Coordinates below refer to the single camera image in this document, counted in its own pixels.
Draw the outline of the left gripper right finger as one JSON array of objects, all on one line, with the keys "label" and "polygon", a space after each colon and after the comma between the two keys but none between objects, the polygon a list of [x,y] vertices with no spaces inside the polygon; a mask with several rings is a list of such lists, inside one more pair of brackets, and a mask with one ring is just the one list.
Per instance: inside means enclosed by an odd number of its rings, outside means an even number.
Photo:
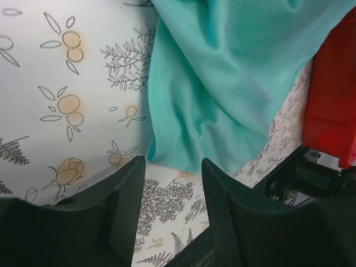
[{"label": "left gripper right finger", "polygon": [[291,206],[201,165],[218,266],[354,266],[355,199]]}]

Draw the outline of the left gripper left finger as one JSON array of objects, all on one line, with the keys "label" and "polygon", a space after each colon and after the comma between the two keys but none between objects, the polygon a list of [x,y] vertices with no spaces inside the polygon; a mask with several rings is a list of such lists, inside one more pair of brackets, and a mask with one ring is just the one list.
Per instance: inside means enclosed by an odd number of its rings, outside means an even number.
[{"label": "left gripper left finger", "polygon": [[130,266],[145,170],[137,156],[53,206],[3,198],[1,265]]}]

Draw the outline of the teal t shirt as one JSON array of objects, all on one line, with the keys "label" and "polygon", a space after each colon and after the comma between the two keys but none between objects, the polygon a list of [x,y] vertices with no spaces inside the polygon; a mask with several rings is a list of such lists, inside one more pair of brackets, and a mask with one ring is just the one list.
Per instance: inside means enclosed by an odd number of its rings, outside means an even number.
[{"label": "teal t shirt", "polygon": [[268,141],[300,70],[354,1],[154,1],[151,164],[233,174]]}]

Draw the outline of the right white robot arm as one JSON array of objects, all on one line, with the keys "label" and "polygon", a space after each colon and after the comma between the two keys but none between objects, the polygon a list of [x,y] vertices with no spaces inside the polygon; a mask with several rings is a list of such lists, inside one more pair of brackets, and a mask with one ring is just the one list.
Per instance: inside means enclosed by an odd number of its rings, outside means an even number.
[{"label": "right white robot arm", "polygon": [[209,227],[170,266],[354,266],[355,167],[337,171],[298,147],[250,188],[201,165]]}]

